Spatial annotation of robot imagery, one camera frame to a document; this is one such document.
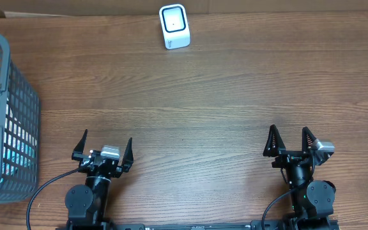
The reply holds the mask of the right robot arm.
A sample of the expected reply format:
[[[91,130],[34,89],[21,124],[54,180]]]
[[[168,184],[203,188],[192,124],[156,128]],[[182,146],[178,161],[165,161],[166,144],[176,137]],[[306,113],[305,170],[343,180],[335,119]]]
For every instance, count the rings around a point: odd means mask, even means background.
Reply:
[[[277,229],[338,229],[334,213],[336,187],[331,181],[315,180],[315,168],[324,164],[335,152],[330,141],[316,138],[308,127],[302,128],[301,150],[288,150],[275,125],[271,125],[263,156],[273,157],[272,167],[279,169],[289,190],[274,199],[261,217],[266,229],[266,216],[271,207],[285,197],[291,198],[292,212],[283,215]]]

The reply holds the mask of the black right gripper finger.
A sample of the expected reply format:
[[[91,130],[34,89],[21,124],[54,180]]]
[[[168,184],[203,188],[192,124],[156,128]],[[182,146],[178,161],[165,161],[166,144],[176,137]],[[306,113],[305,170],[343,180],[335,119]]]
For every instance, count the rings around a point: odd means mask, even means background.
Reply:
[[[302,151],[308,153],[315,142],[316,137],[307,126],[302,128]]]
[[[277,157],[286,151],[286,147],[275,125],[271,125],[268,132],[268,139],[264,147],[264,157]]]

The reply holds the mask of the teal tissue pack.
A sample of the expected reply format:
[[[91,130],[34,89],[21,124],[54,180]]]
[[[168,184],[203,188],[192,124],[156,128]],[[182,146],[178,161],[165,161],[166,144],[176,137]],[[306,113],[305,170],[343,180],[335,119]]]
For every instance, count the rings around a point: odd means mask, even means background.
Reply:
[[[18,167],[36,170],[37,168],[37,149],[32,146],[19,142],[14,146],[7,143],[3,144],[1,152],[1,160],[7,161],[9,164],[16,164]]]

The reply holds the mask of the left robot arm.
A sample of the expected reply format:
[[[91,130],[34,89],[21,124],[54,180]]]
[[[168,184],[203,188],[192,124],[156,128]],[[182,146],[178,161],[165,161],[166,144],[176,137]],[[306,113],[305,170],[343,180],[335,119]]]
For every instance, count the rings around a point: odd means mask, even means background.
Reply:
[[[72,151],[72,160],[78,161],[78,173],[86,175],[85,183],[73,186],[65,196],[68,209],[67,229],[115,229],[115,223],[105,216],[111,181],[127,173],[133,163],[132,139],[124,154],[116,146],[105,145],[101,150],[84,154],[88,132]]]

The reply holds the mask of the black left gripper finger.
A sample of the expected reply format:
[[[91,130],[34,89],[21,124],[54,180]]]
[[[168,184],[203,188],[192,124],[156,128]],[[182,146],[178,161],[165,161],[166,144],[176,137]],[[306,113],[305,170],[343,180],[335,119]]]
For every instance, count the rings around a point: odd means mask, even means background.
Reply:
[[[129,138],[125,154],[123,156],[122,167],[132,167],[134,163],[134,156],[132,151],[132,138]]]
[[[76,147],[73,149],[73,153],[75,153],[75,154],[83,154],[84,147],[85,147],[85,144],[86,144],[87,135],[88,135],[88,130],[85,129],[82,138],[80,139],[80,141],[78,142],[78,144],[76,145]]]

